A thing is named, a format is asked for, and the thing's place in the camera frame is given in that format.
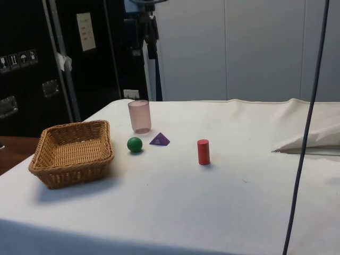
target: translucent cup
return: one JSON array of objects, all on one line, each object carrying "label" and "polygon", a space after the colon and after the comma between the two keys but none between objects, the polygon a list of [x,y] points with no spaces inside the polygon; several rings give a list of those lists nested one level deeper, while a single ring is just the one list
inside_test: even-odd
[{"label": "translucent cup", "polygon": [[145,134],[151,130],[149,101],[137,100],[129,103],[131,126],[135,133]]}]

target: black cable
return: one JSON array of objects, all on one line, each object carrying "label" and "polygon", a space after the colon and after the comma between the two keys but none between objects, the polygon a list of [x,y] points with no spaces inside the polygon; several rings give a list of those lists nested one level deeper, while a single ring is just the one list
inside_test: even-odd
[{"label": "black cable", "polygon": [[318,83],[319,83],[319,76],[320,76],[320,67],[321,67],[321,59],[322,59],[322,53],[324,51],[324,42],[325,42],[325,34],[326,34],[326,26],[327,26],[327,18],[328,18],[328,8],[329,8],[329,0],[326,0],[326,2],[325,2],[325,10],[324,10],[324,19],[322,21],[321,39],[320,39],[320,45],[319,45],[317,67],[316,67],[315,77],[314,77],[314,85],[313,85],[313,91],[312,91],[312,98],[310,100],[310,105],[309,105],[309,110],[308,110],[308,115],[307,115],[306,126],[305,126],[304,134],[303,134],[302,148],[301,148],[301,154],[300,154],[300,161],[299,161],[299,166],[297,168],[297,173],[296,173],[294,193],[293,193],[293,201],[292,201],[292,208],[291,208],[291,215],[290,215],[290,218],[289,218],[289,224],[288,224],[288,229],[287,229],[286,241],[285,241],[285,246],[283,248],[283,255],[287,255],[288,245],[289,245],[289,241],[290,241],[290,238],[291,238],[291,232],[292,232],[292,226],[293,226],[293,220],[294,220],[294,214],[295,214],[296,199],[298,197],[298,190],[299,190],[300,177],[301,177],[301,172],[302,172],[302,165],[303,165],[304,155],[305,155],[306,146],[307,146],[308,132],[309,132],[309,127],[310,127],[310,122],[311,122],[311,119],[312,119],[312,113],[313,113],[313,108],[314,108],[314,103],[315,103],[315,97],[317,95],[317,90],[318,90]]},{"label": "black cable", "polygon": [[153,0],[153,1],[145,1],[145,0],[130,0],[132,3],[135,4],[159,4],[166,2],[168,0]]}]

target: red cylinder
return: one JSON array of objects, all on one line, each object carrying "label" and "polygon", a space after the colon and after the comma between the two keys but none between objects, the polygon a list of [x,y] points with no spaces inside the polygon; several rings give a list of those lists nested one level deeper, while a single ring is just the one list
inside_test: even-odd
[{"label": "red cylinder", "polygon": [[197,141],[198,163],[200,165],[210,164],[209,141],[202,139]]}]

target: woven basket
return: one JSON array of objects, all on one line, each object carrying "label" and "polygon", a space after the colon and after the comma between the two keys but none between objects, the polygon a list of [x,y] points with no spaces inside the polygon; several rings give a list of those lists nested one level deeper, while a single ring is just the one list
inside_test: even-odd
[{"label": "woven basket", "polygon": [[59,189],[105,177],[112,159],[107,121],[71,123],[43,130],[29,171]]}]

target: green ball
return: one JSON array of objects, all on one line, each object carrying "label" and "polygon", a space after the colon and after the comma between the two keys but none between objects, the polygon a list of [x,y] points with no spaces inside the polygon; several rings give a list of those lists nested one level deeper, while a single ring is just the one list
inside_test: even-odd
[{"label": "green ball", "polygon": [[127,141],[127,147],[132,153],[138,153],[142,150],[143,142],[138,137],[130,138]]}]

